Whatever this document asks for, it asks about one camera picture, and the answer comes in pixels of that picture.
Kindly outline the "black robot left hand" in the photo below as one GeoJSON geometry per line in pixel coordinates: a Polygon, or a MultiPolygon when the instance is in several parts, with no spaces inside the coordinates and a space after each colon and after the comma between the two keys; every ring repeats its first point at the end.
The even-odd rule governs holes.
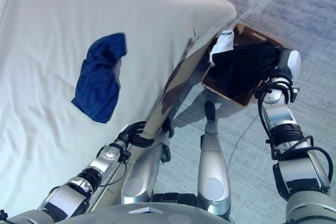
{"type": "Polygon", "coordinates": [[[117,140],[124,141],[126,145],[132,144],[140,148],[150,147],[154,143],[154,139],[148,139],[141,136],[145,125],[146,121],[138,121],[128,125],[118,134],[117,140]]]}

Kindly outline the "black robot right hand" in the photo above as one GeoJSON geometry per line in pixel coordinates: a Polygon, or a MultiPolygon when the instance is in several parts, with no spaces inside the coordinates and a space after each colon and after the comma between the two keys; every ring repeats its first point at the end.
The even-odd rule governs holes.
{"type": "Polygon", "coordinates": [[[301,69],[301,56],[299,51],[279,47],[279,58],[276,68],[270,70],[270,79],[284,78],[293,85],[298,79],[301,69]]]}

